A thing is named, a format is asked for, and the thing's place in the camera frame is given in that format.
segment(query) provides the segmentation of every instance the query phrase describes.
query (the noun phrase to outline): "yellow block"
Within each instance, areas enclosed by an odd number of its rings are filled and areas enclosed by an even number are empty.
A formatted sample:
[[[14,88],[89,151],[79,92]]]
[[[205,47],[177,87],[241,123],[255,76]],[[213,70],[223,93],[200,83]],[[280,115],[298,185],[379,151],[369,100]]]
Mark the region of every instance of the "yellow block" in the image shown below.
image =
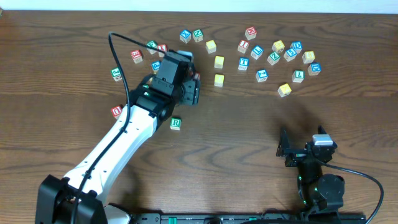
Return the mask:
[[[217,45],[216,45],[216,42],[214,42],[214,40],[210,40],[210,41],[206,42],[206,47],[208,49],[213,49],[213,48],[217,47]]]
[[[224,83],[224,75],[216,74],[216,77],[214,78],[214,86],[222,87],[223,83]]]
[[[311,51],[311,52],[304,52],[304,55],[305,55],[305,59],[309,59],[309,60],[313,60],[313,59],[315,59],[315,54],[313,53],[313,51]]]

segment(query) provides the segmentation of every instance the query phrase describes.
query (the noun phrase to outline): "letter on block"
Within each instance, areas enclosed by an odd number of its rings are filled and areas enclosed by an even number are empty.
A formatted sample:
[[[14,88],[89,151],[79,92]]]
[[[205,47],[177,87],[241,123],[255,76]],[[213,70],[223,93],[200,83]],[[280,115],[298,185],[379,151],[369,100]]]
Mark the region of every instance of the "letter on block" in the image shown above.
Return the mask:
[[[164,52],[167,51],[167,46],[166,46],[165,44],[160,44],[160,45],[157,46],[157,48],[158,48],[159,50],[164,51]],[[160,53],[160,52],[159,52],[159,57],[164,57],[164,53]]]
[[[170,129],[179,131],[181,128],[181,119],[179,118],[172,118],[170,122]]]
[[[278,89],[278,93],[280,97],[285,97],[289,95],[292,92],[292,89],[290,88],[289,84],[281,85]]]
[[[239,59],[239,67],[238,67],[239,70],[246,71],[248,69],[248,66],[249,66],[249,59],[247,59],[247,58]]]
[[[266,81],[267,78],[268,78],[267,70],[265,70],[265,69],[258,70],[257,73],[256,73],[256,78],[257,78],[257,82]]]
[[[254,48],[253,48],[253,50],[251,51],[251,56],[254,58],[254,59],[259,59],[260,57],[261,57],[261,55],[262,55],[262,53],[264,52],[264,49],[262,49],[260,46],[255,46]]]
[[[286,52],[284,54],[284,58],[288,62],[293,60],[296,56],[297,56],[297,53],[293,49],[286,50]]]
[[[224,65],[224,57],[216,56],[216,59],[214,60],[214,67],[223,68],[223,65]]]
[[[157,49],[157,44],[156,44],[156,42],[155,42],[154,40],[150,40],[150,41],[147,43],[147,46]],[[154,54],[154,53],[157,52],[156,50],[152,50],[152,49],[148,49],[148,51],[149,51],[150,54]]]
[[[256,38],[257,31],[254,27],[247,28],[244,35],[248,40]]]
[[[217,50],[217,45],[214,40],[206,42],[206,50],[209,54],[216,52]]]
[[[112,73],[113,79],[114,79],[116,82],[122,80],[122,75],[121,75],[121,73],[120,73],[120,71],[119,71],[119,68],[112,69],[112,70],[111,70],[111,73]]]
[[[238,51],[242,53],[246,53],[246,50],[249,48],[249,42],[241,40],[238,45]]]
[[[268,56],[267,61],[271,64],[271,65],[275,65],[280,59],[280,56],[277,52],[273,52]]]
[[[122,114],[122,107],[115,106],[114,108],[111,109],[111,112],[115,119],[119,119],[120,115]]]
[[[159,71],[159,68],[160,68],[160,61],[152,62],[152,64],[150,66],[152,67],[152,70],[154,71],[154,74],[156,74],[157,71]]]
[[[139,50],[135,50],[131,52],[131,57],[134,63],[140,63],[142,62],[142,55]]]
[[[191,40],[191,32],[183,30],[180,34],[180,40],[187,44]]]
[[[277,42],[274,42],[274,44],[272,44],[272,50],[277,52],[278,54],[283,52],[285,49],[285,45],[281,40],[278,40]]]
[[[301,83],[304,80],[304,71],[296,70],[293,73],[293,82]]]
[[[310,75],[318,75],[322,71],[321,65],[319,63],[312,63],[308,67],[308,74]]]
[[[224,75],[216,74],[216,77],[214,78],[214,86],[223,87],[223,83]]]
[[[296,53],[300,53],[303,49],[303,45],[300,41],[295,41],[292,43],[292,45],[290,45],[290,48],[293,49]]]
[[[312,63],[315,60],[315,54],[313,52],[304,52],[303,63]]]
[[[200,42],[203,40],[203,33],[201,32],[200,29],[193,31],[193,40],[195,42]]]

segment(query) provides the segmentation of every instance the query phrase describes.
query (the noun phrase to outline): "white letter block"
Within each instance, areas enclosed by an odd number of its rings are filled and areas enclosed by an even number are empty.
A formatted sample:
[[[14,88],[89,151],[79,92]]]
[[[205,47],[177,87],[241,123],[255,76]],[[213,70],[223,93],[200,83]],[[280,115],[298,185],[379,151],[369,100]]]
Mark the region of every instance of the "white letter block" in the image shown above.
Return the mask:
[[[149,41],[147,43],[147,46],[157,49],[157,44],[156,44],[156,42],[154,40]],[[149,51],[150,54],[154,54],[154,53],[157,52],[156,50],[152,50],[152,49],[148,49],[148,51]]]
[[[180,40],[187,44],[191,40],[191,32],[183,30],[180,34]]]
[[[293,82],[301,83],[304,80],[304,71],[296,70],[293,73]]]
[[[293,49],[296,53],[300,53],[303,49],[303,45],[300,41],[295,41],[292,43],[292,45],[290,45],[290,48]]]
[[[309,75],[318,75],[322,71],[321,65],[319,63],[312,63],[308,67],[308,74]]]
[[[203,40],[203,33],[201,32],[200,29],[193,31],[193,40],[195,42],[199,42],[199,41]]]
[[[293,49],[286,50],[286,52],[284,54],[284,58],[288,62],[293,60],[296,56],[297,56],[297,53]]]
[[[214,60],[214,67],[223,68],[223,65],[224,65],[224,57],[216,56],[216,59]]]
[[[246,50],[249,48],[249,42],[241,40],[238,45],[238,51],[242,53],[246,53]]]
[[[260,46],[255,46],[254,48],[253,48],[253,50],[251,51],[251,56],[254,58],[254,59],[259,59],[260,57],[261,57],[261,55],[262,55],[262,53],[264,52],[264,49],[262,49]]]
[[[312,63],[315,60],[315,54],[313,52],[304,52],[303,63]]]
[[[206,50],[209,54],[216,52],[217,50],[217,45],[214,40],[206,42]]]
[[[256,38],[257,31],[254,27],[247,28],[244,35],[248,40]]]
[[[142,62],[142,55],[139,50],[135,50],[131,52],[131,57],[134,63],[140,63]]]
[[[268,56],[267,61],[271,64],[271,65],[275,65],[280,59],[280,56],[277,52],[273,52]]]
[[[239,67],[238,67],[239,70],[246,71],[248,69],[248,66],[249,66],[249,59],[247,59],[247,58],[239,59]]]
[[[265,70],[265,69],[258,70],[257,73],[256,73],[256,78],[257,78],[257,82],[266,81],[267,78],[268,78],[267,70]]]

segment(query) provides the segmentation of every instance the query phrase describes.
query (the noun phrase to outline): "wood grain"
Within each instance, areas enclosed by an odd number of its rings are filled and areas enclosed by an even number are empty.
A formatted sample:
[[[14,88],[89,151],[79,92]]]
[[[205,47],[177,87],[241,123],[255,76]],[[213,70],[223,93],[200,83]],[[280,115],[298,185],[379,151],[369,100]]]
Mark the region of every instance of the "wood grain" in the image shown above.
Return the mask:
[[[238,71],[236,49],[244,29],[265,48]],[[202,29],[203,42],[184,44],[182,29]],[[386,191],[373,223],[398,218],[398,16],[360,14],[237,14],[162,12],[4,11],[0,19],[0,223],[32,223],[37,189],[48,174],[62,177],[80,162],[114,123],[109,109],[124,103],[122,83],[107,34],[189,50],[201,72],[197,106],[179,106],[182,131],[167,122],[136,152],[118,177],[110,202],[131,210],[163,212],[262,212],[302,206],[297,170],[275,157],[279,128],[302,146],[324,125],[339,145],[332,164],[357,169],[381,181]],[[217,52],[207,54],[214,39]],[[287,63],[266,62],[274,41],[300,40],[315,51],[323,71],[292,83],[306,70],[299,54]],[[134,64],[136,46],[115,39],[130,88],[147,75],[157,54]],[[213,68],[225,56],[224,69]],[[255,72],[269,78],[257,83]],[[213,86],[214,74],[224,87]],[[292,83],[279,98],[277,88]],[[377,186],[362,177],[325,169],[346,180],[343,211],[371,214]]]

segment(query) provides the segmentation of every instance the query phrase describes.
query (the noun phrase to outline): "alphabet block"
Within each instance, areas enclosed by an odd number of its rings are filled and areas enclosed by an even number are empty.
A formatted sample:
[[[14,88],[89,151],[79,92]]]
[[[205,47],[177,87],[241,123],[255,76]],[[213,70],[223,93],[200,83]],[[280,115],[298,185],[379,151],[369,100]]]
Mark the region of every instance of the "alphabet block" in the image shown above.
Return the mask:
[[[285,45],[281,40],[278,40],[277,42],[274,42],[274,44],[272,44],[272,50],[277,52],[278,54],[283,52],[285,49]]]
[[[239,59],[239,67],[238,67],[239,70],[246,71],[248,69],[248,66],[249,66],[249,59],[247,59],[247,58]]]
[[[185,29],[180,34],[180,40],[187,44],[191,40],[191,36],[191,32]]]
[[[246,29],[244,35],[246,36],[246,38],[248,40],[251,40],[251,39],[256,38],[257,31],[256,31],[256,29],[254,27],[249,27],[249,28]]]
[[[253,48],[253,50],[251,51],[251,56],[254,58],[254,59],[259,59],[260,57],[261,57],[261,55],[262,55],[262,53],[264,52],[264,49],[263,48],[261,48],[260,46],[255,46],[254,48]]]
[[[140,63],[142,62],[142,55],[139,50],[135,50],[131,52],[131,57],[134,63]]]
[[[242,53],[246,53],[246,50],[249,48],[249,42],[241,40],[238,45],[238,51]]]
[[[216,52],[217,50],[216,42],[214,42],[214,40],[206,42],[206,50],[209,54]]]

